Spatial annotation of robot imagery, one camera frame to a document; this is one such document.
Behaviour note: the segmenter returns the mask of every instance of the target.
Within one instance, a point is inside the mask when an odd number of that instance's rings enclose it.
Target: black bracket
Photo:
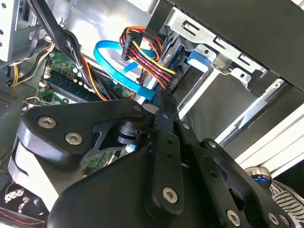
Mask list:
[[[155,40],[172,9],[173,5],[169,2],[160,0],[143,36]]]

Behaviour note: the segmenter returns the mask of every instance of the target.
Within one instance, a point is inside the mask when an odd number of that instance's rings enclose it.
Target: screw head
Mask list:
[[[38,119],[38,124],[43,128],[50,129],[55,127],[57,123],[53,118],[44,116]]]
[[[190,129],[189,124],[187,124],[187,123],[183,123],[182,125],[184,126],[184,128],[186,128],[186,129]]]
[[[209,141],[209,145],[212,146],[213,148],[216,148],[216,144],[212,141]]]
[[[142,109],[141,109],[140,107],[136,106],[136,105],[134,105],[133,108],[134,108],[136,111],[138,111],[138,112],[141,112],[141,111],[142,111]]]
[[[68,103],[69,103],[69,100],[68,100],[67,98],[63,98],[62,101],[63,101],[63,103],[65,103],[65,104],[68,104]]]
[[[228,217],[229,221],[236,227],[239,227],[241,225],[241,220],[239,219],[238,215],[233,210],[227,211],[227,217]]]
[[[280,216],[281,220],[283,220],[283,222],[284,222],[286,225],[288,225],[288,226],[290,225],[289,221],[287,220],[287,218],[286,218],[284,215],[279,214],[279,216]]]
[[[268,213],[268,217],[270,219],[270,221],[272,221],[274,224],[276,224],[277,226],[280,224],[279,220],[277,220],[276,216],[273,213]]]
[[[66,141],[71,145],[80,145],[82,143],[82,137],[80,134],[71,132],[66,134]]]
[[[170,187],[165,187],[162,190],[162,195],[169,203],[176,203],[178,200],[176,192]]]

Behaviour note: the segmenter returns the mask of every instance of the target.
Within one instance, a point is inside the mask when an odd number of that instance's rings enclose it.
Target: cable connector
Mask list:
[[[124,43],[124,49],[123,49],[123,53],[122,53],[122,58],[123,60],[129,60],[129,55],[130,55],[130,49],[131,49],[131,44],[132,41],[136,41],[136,43],[138,43],[138,45],[141,44],[143,39],[143,34],[140,34],[138,32],[135,31],[131,31],[126,35],[126,39],[125,39],[125,43]]]

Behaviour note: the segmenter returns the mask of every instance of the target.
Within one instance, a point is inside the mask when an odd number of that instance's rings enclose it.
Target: black fan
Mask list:
[[[45,221],[48,210],[43,201],[22,186],[10,183],[5,190],[5,208],[8,210]]]

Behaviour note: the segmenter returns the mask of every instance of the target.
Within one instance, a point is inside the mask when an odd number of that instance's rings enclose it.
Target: striped fabric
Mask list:
[[[304,199],[290,187],[273,180],[272,199],[293,219],[296,227],[304,225]]]

